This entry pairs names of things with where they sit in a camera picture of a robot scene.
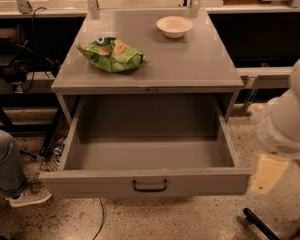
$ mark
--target sneaker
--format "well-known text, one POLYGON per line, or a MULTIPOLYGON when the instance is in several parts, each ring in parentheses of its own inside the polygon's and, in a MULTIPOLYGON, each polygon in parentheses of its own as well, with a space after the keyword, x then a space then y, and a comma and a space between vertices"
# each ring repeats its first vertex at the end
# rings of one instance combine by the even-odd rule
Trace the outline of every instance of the sneaker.
POLYGON ((28 187, 17 199, 9 198, 12 207, 22 207, 32 204, 41 204, 47 201, 52 195, 40 181, 29 182, 28 187))

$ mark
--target white bowl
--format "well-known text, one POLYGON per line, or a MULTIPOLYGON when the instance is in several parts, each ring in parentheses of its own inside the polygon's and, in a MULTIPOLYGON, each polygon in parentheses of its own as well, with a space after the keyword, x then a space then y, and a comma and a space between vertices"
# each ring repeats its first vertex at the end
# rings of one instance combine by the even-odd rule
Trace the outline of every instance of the white bowl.
POLYGON ((169 16, 157 21, 157 27, 170 38, 182 37, 187 31, 192 29, 191 20, 180 16, 169 16))

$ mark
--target person's leg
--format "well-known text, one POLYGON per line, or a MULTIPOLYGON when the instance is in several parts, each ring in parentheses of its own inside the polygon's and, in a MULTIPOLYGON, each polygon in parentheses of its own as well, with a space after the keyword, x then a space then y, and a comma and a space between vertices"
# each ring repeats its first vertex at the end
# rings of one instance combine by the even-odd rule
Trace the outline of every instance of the person's leg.
POLYGON ((9 133, 0 130, 0 191, 6 197, 16 198, 26 187, 17 143, 9 133))

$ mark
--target concrete floor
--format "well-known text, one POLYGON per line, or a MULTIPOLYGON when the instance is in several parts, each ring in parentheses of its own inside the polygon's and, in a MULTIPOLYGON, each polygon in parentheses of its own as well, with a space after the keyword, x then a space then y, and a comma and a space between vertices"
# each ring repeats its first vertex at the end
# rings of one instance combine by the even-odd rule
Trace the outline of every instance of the concrete floor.
MULTIPOLYGON (((253 168, 262 152, 251 120, 240 106, 228 123, 239 164, 253 168)), ((67 131, 58 126, 57 134, 67 131)), ((38 154, 44 140, 16 137, 20 149, 38 154)), ((42 157, 23 156, 27 177, 37 178, 42 157)), ((292 239, 300 228, 300 157, 293 157, 285 175, 266 195, 247 191, 242 196, 191 198, 76 199, 54 200, 40 205, 11 208, 0 194, 0 234, 17 240, 96 239, 267 239, 243 215, 248 207, 280 239, 292 239)))

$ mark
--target green chip bag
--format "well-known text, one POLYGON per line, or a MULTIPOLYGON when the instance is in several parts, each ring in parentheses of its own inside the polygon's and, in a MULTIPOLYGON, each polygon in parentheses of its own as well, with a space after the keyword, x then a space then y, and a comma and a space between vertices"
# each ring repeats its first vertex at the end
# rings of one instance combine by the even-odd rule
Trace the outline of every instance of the green chip bag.
POLYGON ((77 49, 91 64, 110 73, 136 69, 145 59, 141 52, 114 37, 99 38, 86 48, 78 44, 77 49))

